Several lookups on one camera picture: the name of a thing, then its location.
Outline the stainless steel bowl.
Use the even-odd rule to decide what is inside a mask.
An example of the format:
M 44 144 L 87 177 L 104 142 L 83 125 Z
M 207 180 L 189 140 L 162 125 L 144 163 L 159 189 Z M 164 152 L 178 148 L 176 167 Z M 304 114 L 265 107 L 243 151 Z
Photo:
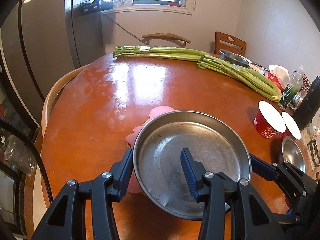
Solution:
M 282 141 L 281 151 L 284 161 L 295 165 L 295 167 L 299 168 L 302 172 L 306 171 L 302 151 L 293 139 L 285 137 Z

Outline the pink bear-shaped plate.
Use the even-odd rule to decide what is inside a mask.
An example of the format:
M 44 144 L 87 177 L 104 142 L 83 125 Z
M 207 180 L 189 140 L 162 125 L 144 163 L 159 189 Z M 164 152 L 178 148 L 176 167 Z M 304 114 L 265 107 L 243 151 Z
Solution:
M 142 125 L 139 125 L 133 129 L 133 132 L 125 137 L 128 148 L 135 148 L 135 143 L 137 139 L 139 143 L 142 142 L 142 139 L 146 139 L 148 135 L 151 135 L 157 125 L 155 124 L 155 119 L 159 116 L 173 112 L 174 109 L 170 106 L 157 106 L 153 108 L 149 113 L 149 118 Z M 129 187 L 127 189 L 129 193 L 141 193 L 143 189 L 140 187 L 139 181 L 136 178 L 135 171 L 132 171 L 132 175 L 129 182 Z

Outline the red paper bowl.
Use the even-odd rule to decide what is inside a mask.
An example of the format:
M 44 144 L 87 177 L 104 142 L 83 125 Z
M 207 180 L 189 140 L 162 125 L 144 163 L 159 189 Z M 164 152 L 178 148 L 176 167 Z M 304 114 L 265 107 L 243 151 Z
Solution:
M 301 132 L 293 117 L 285 111 L 281 113 L 281 116 L 285 122 L 286 130 L 284 133 L 277 133 L 280 140 L 283 140 L 285 137 L 300 140 L 302 137 Z
M 265 139 L 286 131 L 283 117 L 274 106 L 266 101 L 258 102 L 258 112 L 253 124 L 256 131 Z

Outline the shallow round metal pan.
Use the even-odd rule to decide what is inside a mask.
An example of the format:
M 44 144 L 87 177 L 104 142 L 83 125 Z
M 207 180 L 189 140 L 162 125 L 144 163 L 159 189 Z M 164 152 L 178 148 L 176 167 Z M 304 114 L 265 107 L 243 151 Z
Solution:
M 200 220 L 203 175 L 223 173 L 250 180 L 252 165 L 243 140 L 206 113 L 179 110 L 150 120 L 138 133 L 133 165 L 143 192 L 163 211 Z

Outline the black clamp tool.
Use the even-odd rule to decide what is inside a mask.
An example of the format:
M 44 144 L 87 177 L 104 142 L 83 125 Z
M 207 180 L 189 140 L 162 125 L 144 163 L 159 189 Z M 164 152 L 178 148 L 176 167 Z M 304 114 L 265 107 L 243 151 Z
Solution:
M 310 154 L 311 154 L 311 161 L 315 167 L 319 167 L 319 153 L 317 148 L 317 142 L 315 139 L 312 139 L 307 144 Z

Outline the black thermos flask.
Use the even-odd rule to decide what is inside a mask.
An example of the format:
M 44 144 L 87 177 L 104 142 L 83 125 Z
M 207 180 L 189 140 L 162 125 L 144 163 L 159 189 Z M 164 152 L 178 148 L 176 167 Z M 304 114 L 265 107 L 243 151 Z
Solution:
M 309 91 L 301 101 L 292 117 L 300 131 L 306 128 L 316 115 L 320 106 L 320 79 L 319 76 L 312 82 Z

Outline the green label plastic bottle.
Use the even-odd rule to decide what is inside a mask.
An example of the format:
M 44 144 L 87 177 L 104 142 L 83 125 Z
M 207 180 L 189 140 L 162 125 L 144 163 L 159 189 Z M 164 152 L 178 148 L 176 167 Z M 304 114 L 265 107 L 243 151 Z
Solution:
M 278 103 L 281 109 L 288 109 L 289 107 L 295 109 L 297 105 L 297 95 L 303 85 L 303 74 L 303 66 L 300 66 L 293 72 L 289 83 L 286 85 L 285 90 L 282 93 L 280 102 Z

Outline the red tissue pack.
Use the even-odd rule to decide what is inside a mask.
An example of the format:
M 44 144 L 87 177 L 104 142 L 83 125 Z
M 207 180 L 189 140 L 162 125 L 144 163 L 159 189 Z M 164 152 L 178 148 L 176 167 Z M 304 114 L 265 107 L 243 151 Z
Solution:
M 281 92 L 285 90 L 285 87 L 290 80 L 288 70 L 279 65 L 269 65 L 268 71 L 265 73 L 265 77 L 275 83 Z

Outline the celery bunch right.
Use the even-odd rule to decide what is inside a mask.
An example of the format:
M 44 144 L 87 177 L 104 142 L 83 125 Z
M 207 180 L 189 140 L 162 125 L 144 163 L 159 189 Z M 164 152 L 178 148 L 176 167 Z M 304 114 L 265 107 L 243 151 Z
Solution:
M 210 55 L 204 55 L 200 61 L 197 62 L 197 66 L 238 80 L 266 99 L 276 103 L 280 102 L 280 89 L 270 79 L 259 74 L 255 70 L 231 64 L 228 61 L 224 61 Z

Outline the celery bunch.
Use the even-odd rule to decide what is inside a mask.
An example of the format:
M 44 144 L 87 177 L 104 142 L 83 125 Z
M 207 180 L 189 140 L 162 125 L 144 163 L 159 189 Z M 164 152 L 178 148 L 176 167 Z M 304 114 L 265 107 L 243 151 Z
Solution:
M 197 62 L 197 66 L 238 80 L 266 99 L 276 103 L 280 102 L 280 89 L 270 79 L 259 74 L 255 70 L 231 64 L 228 61 L 224 61 L 210 55 L 204 55 L 200 61 Z
M 118 59 L 129 57 L 148 57 L 198 62 L 206 56 L 210 55 L 204 51 L 164 46 L 117 46 L 113 52 L 113 57 Z

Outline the far metal bowl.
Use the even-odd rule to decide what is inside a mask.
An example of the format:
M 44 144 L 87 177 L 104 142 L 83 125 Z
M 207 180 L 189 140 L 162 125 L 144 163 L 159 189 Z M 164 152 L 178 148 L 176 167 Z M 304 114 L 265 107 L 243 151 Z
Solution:
M 219 53 L 220 59 L 224 61 L 228 61 L 231 64 L 248 67 L 249 62 L 238 54 L 224 49 L 220 49 Z

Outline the wooden slat-back chair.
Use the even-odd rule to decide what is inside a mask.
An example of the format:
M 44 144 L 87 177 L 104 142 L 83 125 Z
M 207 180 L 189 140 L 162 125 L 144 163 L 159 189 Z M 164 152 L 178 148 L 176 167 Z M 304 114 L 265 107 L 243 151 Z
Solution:
M 247 43 L 244 40 L 235 36 L 222 33 L 220 31 L 215 32 L 215 54 L 219 54 L 220 49 L 223 49 L 244 56 L 246 52 L 246 45 Z

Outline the celery bunch left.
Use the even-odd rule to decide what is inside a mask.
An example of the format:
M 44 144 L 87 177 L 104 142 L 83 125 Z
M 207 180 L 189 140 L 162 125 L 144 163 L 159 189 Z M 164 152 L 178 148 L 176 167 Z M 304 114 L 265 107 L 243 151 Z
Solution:
M 148 57 L 198 62 L 206 56 L 210 55 L 204 51 L 164 46 L 117 46 L 113 52 L 113 57 L 118 59 L 129 57 Z

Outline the grey refrigerator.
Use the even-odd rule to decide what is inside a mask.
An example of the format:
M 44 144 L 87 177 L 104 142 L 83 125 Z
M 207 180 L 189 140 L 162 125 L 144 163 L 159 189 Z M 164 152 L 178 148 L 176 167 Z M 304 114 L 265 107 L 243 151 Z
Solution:
M 2 73 L 12 106 L 38 127 L 56 81 L 105 53 L 101 14 L 84 14 L 87 0 L 18 0 L 1 27 Z

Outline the black box on shelf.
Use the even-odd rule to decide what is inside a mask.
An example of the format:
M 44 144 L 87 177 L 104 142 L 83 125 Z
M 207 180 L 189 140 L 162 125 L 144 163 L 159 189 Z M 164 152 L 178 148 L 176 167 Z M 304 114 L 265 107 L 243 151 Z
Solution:
M 84 3 L 81 3 L 81 13 L 83 15 L 90 14 L 92 12 L 99 12 L 104 10 L 113 9 L 113 1 L 104 1 L 104 0 L 89 0 Z

